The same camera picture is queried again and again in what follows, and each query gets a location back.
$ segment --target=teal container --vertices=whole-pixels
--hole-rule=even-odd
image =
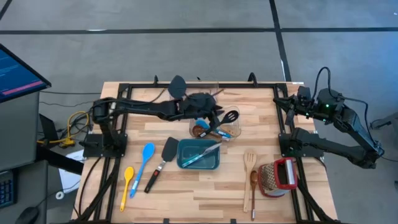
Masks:
[[[177,165],[181,169],[206,169],[213,170],[220,164],[220,147],[215,149],[213,152],[205,155],[198,161],[190,164],[186,167],[182,167],[184,162],[189,159],[200,155],[208,147],[216,144],[217,141],[212,139],[183,139],[178,144],[177,148]]]

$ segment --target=yellow spoon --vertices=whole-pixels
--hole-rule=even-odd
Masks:
[[[126,204],[127,188],[129,187],[130,180],[134,175],[134,169],[132,167],[127,167],[124,171],[124,178],[126,180],[126,186],[124,187],[124,193],[122,198],[122,203],[120,204],[120,212],[124,210],[124,204]]]

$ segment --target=blue spoon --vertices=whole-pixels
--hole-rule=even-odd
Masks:
[[[204,129],[209,129],[209,128],[210,128],[210,126],[206,123],[206,121],[204,121],[204,120],[202,120],[202,119],[198,119],[198,120],[196,121],[196,125],[200,125],[200,126],[202,126]],[[225,133],[225,132],[223,132],[223,131],[220,131],[220,129],[218,129],[218,128],[215,129],[214,132],[217,133],[217,134],[219,134],[219,135],[221,135],[221,136],[223,136],[223,137],[232,138],[232,136],[231,136],[230,134]]]
[[[131,187],[130,198],[133,198],[134,195],[136,194],[138,183],[139,183],[139,180],[141,179],[142,172],[144,171],[145,164],[154,155],[154,152],[155,152],[155,144],[154,143],[150,142],[144,146],[144,150],[142,150],[141,168],[139,169],[138,175],[136,177],[136,181],[134,181],[134,184]]]

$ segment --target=keyboard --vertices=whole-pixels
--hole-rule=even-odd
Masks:
[[[9,170],[0,172],[0,208],[17,202],[16,174]]]

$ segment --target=yellow cable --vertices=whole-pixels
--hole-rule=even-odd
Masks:
[[[68,133],[68,135],[67,135],[67,137],[63,138],[63,139],[56,140],[56,141],[49,141],[49,144],[72,141],[71,138],[75,137],[80,131],[78,131],[76,134],[70,134],[70,120],[74,116],[76,116],[78,114],[85,114],[86,115],[87,121],[86,121],[85,126],[88,126],[88,123],[89,123],[89,120],[90,120],[90,117],[88,116],[88,112],[86,112],[86,111],[77,111],[76,113],[70,115],[70,117],[68,118],[68,124],[67,124],[67,133]],[[44,144],[44,141],[37,141],[37,143]]]

